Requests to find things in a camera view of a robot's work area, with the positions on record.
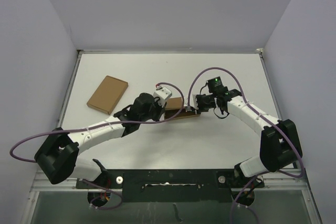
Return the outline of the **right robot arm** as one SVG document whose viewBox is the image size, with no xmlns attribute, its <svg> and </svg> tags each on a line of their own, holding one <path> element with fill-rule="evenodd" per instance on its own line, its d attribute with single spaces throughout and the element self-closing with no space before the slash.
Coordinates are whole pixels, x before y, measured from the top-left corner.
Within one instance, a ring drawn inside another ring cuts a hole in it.
<svg viewBox="0 0 336 224">
<path fill-rule="evenodd" d="M 302 149 L 293 121 L 283 121 L 265 113 L 247 101 L 239 90 L 223 86 L 220 77 L 208 80 L 205 86 L 209 94 L 193 95 L 193 109 L 198 114 L 219 109 L 222 114 L 219 119 L 233 115 L 260 137 L 259 154 L 234 167 L 233 179 L 237 185 L 244 187 L 253 176 L 278 172 L 302 160 Z"/>
</svg>

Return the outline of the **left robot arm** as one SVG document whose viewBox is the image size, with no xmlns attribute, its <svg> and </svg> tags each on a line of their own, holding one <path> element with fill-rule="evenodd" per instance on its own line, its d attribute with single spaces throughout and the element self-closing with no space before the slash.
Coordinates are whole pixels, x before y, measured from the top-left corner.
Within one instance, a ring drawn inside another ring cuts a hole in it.
<svg viewBox="0 0 336 224">
<path fill-rule="evenodd" d="M 80 154 L 105 141 L 134 133 L 143 122 L 159 121 L 171 96 L 168 91 L 141 93 L 133 104 L 83 132 L 71 133 L 57 128 L 48 135 L 34 159 L 53 185 L 77 178 L 100 188 L 107 181 L 107 170 L 97 158 L 80 159 Z"/>
</svg>

